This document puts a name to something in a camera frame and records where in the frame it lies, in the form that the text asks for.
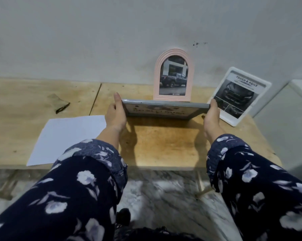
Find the car brochure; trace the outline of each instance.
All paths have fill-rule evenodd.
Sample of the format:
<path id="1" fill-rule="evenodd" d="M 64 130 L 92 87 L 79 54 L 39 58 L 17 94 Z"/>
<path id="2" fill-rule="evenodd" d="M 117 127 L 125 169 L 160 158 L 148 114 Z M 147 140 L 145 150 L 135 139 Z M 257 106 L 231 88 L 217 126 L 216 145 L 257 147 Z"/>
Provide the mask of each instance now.
<path id="1" fill-rule="evenodd" d="M 207 113 L 210 105 L 206 103 L 179 101 L 122 100 L 128 117 L 163 117 L 190 120 Z"/>
<path id="2" fill-rule="evenodd" d="M 231 67 L 208 103 L 214 98 L 221 109 L 220 118 L 235 127 L 271 85 L 268 81 Z"/>

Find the hand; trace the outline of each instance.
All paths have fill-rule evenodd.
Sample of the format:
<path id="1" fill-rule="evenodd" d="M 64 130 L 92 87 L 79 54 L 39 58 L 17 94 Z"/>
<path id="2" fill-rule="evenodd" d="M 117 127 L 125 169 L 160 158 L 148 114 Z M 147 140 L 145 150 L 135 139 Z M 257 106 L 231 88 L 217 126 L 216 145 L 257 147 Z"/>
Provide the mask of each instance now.
<path id="1" fill-rule="evenodd" d="M 215 99 L 212 99 L 210 102 L 210 109 L 203 121 L 204 135 L 209 140 L 210 144 L 212 144 L 220 135 L 225 134 L 225 130 L 219 125 L 219 115 L 220 109 L 218 108 L 217 102 Z"/>
<path id="2" fill-rule="evenodd" d="M 122 105 L 122 99 L 119 93 L 114 93 L 114 101 L 109 105 L 108 111 L 105 115 L 106 127 L 113 128 L 117 132 L 121 132 L 127 123 L 127 117 Z"/>

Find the table leg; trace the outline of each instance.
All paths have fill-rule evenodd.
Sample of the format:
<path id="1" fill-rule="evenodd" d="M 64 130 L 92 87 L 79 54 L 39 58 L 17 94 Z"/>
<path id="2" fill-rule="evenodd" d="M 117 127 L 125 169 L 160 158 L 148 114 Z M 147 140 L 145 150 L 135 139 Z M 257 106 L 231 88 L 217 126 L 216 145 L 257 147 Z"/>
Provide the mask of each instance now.
<path id="1" fill-rule="evenodd" d="M 18 182 L 18 180 L 15 179 L 17 172 L 18 170 L 14 170 L 7 178 L 6 182 L 0 189 L 0 198 L 12 200 L 12 190 Z"/>
<path id="2" fill-rule="evenodd" d="M 198 184 L 198 190 L 199 190 L 199 192 L 195 194 L 195 197 L 198 200 L 203 194 L 206 194 L 206 193 L 212 191 L 213 189 L 211 188 L 210 185 L 204 187 L 202 179 L 201 179 L 200 172 L 196 171 L 196 173 L 197 173 L 197 184 Z"/>

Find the desk surface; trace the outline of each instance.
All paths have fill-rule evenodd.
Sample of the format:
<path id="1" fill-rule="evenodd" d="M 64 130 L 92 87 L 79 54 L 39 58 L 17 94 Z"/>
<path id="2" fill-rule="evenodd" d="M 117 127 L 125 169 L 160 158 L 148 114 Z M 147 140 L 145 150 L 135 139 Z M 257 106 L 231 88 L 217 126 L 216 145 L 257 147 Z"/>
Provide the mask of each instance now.
<path id="1" fill-rule="evenodd" d="M 192 102 L 207 102 L 214 88 L 193 87 Z M 153 99 L 152 85 L 102 84 L 91 115 L 104 115 L 113 102 L 113 93 L 122 99 Z M 162 118 L 128 118 L 120 139 L 120 153 L 129 166 L 159 170 L 192 170 L 206 166 L 209 142 L 202 133 L 201 115 L 190 121 Z M 280 165 L 252 117 L 247 115 L 237 127 L 224 121 L 226 132 L 242 138 L 254 151 Z"/>
<path id="2" fill-rule="evenodd" d="M 47 168 L 51 164 L 26 167 L 26 163 L 50 118 L 90 114 L 101 83 L 0 79 L 0 168 Z M 56 114 L 50 95 L 71 104 Z"/>

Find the wood grain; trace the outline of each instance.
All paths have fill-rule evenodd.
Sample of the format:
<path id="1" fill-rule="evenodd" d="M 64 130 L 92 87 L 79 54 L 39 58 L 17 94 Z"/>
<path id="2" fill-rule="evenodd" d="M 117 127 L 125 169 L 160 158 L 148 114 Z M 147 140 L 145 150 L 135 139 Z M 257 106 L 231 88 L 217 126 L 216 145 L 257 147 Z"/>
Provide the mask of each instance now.
<path id="1" fill-rule="evenodd" d="M 51 164 L 26 167 L 26 163 L 50 118 L 90 114 L 100 83 L 0 79 L 0 168 L 49 169 Z M 49 96 L 70 102 L 56 114 Z"/>
<path id="2" fill-rule="evenodd" d="M 193 87 L 192 102 L 206 103 L 215 88 Z M 113 102 L 113 93 L 123 99 L 152 100 L 152 85 L 102 84 L 92 115 L 104 115 Z M 130 117 L 120 139 L 120 153 L 129 166 L 160 170 L 192 170 L 206 166 L 209 142 L 202 133 L 201 115 L 190 121 Z M 262 136 L 252 117 L 247 115 L 237 127 L 224 121 L 226 132 L 247 142 L 254 151 L 277 165 L 279 158 Z"/>

